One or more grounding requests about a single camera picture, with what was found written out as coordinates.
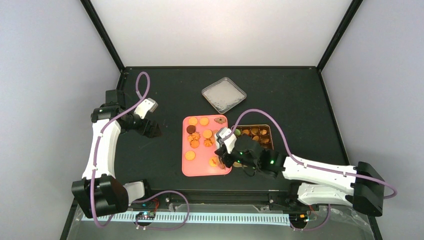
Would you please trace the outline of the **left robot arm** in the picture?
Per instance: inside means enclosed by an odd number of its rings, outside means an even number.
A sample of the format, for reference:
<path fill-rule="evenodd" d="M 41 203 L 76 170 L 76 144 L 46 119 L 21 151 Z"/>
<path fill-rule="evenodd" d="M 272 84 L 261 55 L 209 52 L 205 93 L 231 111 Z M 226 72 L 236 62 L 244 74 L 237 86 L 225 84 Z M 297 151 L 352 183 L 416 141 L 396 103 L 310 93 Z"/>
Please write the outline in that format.
<path fill-rule="evenodd" d="M 120 183 L 115 174 L 118 138 L 134 130 L 147 138 L 161 136 L 159 124 L 146 118 L 158 104 L 145 98 L 127 108 L 124 92 L 108 90 L 105 103 L 91 114 L 93 138 L 86 168 L 80 180 L 71 185 L 71 192 L 89 219 L 126 212 L 135 200 L 145 196 L 143 180 Z"/>

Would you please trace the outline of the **gold cookie tin box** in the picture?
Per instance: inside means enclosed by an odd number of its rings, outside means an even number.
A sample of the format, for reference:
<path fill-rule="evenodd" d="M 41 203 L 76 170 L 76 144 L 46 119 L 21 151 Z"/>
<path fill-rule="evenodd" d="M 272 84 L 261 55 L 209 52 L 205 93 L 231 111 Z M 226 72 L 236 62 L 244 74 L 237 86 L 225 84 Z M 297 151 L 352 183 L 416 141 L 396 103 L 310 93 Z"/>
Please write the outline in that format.
<path fill-rule="evenodd" d="M 270 171 L 276 164 L 278 153 L 274 151 L 272 135 L 268 125 L 243 125 L 236 136 L 234 149 L 238 152 L 238 162 L 234 167 L 250 167 L 260 171 Z"/>

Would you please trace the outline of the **pink plastic tray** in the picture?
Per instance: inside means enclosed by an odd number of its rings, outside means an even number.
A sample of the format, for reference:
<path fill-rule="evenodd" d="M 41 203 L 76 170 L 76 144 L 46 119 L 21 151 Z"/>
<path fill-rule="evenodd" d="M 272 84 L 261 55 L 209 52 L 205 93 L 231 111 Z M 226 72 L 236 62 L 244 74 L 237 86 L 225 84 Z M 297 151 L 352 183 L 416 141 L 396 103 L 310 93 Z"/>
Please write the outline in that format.
<path fill-rule="evenodd" d="M 196 132 L 193 134 L 188 134 L 186 131 L 188 124 L 188 119 L 191 117 L 196 117 L 198 119 L 198 124 L 196 125 Z M 202 126 L 199 123 L 199 119 L 202 117 L 207 117 L 209 119 L 209 124 L 207 126 Z M 204 177 L 204 176 L 217 176 L 217 175 L 227 175 L 231 172 L 232 168 L 227 167 L 226 169 L 220 169 L 218 166 L 211 167 L 209 165 L 209 159 L 212 157 L 218 157 L 215 155 L 215 138 L 214 134 L 218 132 L 223 127 L 228 126 L 228 122 L 224 124 L 219 124 L 214 121 L 214 118 L 224 117 L 222 114 L 216 115 L 197 115 L 197 116 L 187 116 L 182 121 L 182 154 L 181 154 L 181 163 L 182 163 L 182 173 L 187 177 Z M 203 131 L 209 129 L 213 132 L 214 144 L 212 147 L 205 147 L 203 137 Z M 194 151 L 196 157 L 194 160 L 186 160 L 185 153 L 187 151 Z"/>

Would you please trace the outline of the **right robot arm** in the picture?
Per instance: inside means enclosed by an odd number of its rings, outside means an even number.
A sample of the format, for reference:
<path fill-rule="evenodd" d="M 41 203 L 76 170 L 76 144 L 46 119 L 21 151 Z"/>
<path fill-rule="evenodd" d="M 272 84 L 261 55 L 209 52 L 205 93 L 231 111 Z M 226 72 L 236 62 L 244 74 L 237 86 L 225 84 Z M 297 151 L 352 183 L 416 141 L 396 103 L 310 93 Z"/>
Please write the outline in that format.
<path fill-rule="evenodd" d="M 226 167 L 235 163 L 276 178 L 299 181 L 286 193 L 285 204 L 293 210 L 302 205 L 344 205 L 364 215 L 383 214 L 384 179 L 369 163 L 356 166 L 332 165 L 292 157 L 263 148 L 247 135 L 229 138 L 215 136 L 215 154 Z"/>

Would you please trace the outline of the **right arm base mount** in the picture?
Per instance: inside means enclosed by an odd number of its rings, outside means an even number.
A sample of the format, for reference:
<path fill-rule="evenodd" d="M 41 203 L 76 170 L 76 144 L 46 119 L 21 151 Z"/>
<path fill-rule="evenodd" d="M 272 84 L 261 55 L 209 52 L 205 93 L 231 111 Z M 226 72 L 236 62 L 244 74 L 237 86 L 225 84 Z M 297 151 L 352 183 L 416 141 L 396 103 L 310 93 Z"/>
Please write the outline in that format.
<path fill-rule="evenodd" d="M 320 209 L 317 204 L 302 203 L 297 193 L 289 191 L 270 191 L 267 196 L 270 208 L 281 209 L 283 212 L 306 213 L 311 209 L 314 211 Z"/>

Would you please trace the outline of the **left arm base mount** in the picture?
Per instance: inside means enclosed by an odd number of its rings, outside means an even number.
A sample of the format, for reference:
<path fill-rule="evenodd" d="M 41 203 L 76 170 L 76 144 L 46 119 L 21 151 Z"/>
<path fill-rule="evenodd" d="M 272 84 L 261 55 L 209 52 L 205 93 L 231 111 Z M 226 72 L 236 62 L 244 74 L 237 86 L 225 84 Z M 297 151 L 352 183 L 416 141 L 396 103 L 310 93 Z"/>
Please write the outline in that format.
<path fill-rule="evenodd" d="M 153 191 L 142 198 L 136 199 L 130 203 L 129 208 L 142 211 L 153 211 L 166 207 L 166 198 L 170 196 L 168 190 Z"/>

